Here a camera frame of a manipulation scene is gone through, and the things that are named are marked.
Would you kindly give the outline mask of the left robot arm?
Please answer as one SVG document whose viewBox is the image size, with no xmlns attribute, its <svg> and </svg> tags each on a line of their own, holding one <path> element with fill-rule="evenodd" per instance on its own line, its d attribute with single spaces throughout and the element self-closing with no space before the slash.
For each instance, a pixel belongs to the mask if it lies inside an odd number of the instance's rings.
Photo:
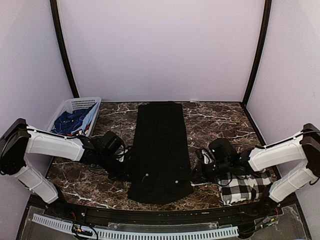
<svg viewBox="0 0 320 240">
<path fill-rule="evenodd" d="M 51 204 L 51 210 L 58 217 L 67 218 L 71 208 L 63 201 L 63 194 L 32 166 L 27 156 L 51 156 L 96 165 L 118 178 L 125 174 L 130 150 L 112 131 L 98 139 L 81 134 L 64 136 L 39 130 L 18 118 L 0 138 L 0 173 L 16 178 L 45 203 Z"/>
</svg>

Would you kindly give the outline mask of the black long sleeve shirt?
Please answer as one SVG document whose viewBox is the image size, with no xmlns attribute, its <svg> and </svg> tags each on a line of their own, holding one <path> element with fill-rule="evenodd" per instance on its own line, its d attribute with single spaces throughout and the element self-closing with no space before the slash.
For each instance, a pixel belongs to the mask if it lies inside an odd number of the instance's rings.
<svg viewBox="0 0 320 240">
<path fill-rule="evenodd" d="M 138 107 L 128 174 L 127 197 L 135 202 L 164 205 L 194 192 L 182 104 Z"/>
</svg>

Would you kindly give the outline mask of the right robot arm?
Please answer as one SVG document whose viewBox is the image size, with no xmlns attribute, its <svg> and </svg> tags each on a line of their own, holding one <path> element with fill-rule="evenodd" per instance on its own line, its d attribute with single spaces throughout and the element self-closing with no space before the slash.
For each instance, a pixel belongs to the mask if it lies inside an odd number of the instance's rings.
<svg viewBox="0 0 320 240">
<path fill-rule="evenodd" d="M 307 123 L 287 139 L 242 152 L 237 152 L 226 138 L 217 138 L 208 149 L 198 149 L 196 155 L 199 163 L 191 175 L 194 185 L 217 184 L 225 205 L 260 199 L 255 213 L 266 217 L 275 204 L 319 180 L 320 130 Z M 265 173 L 269 167 L 293 161 L 299 164 L 275 182 Z"/>
</svg>

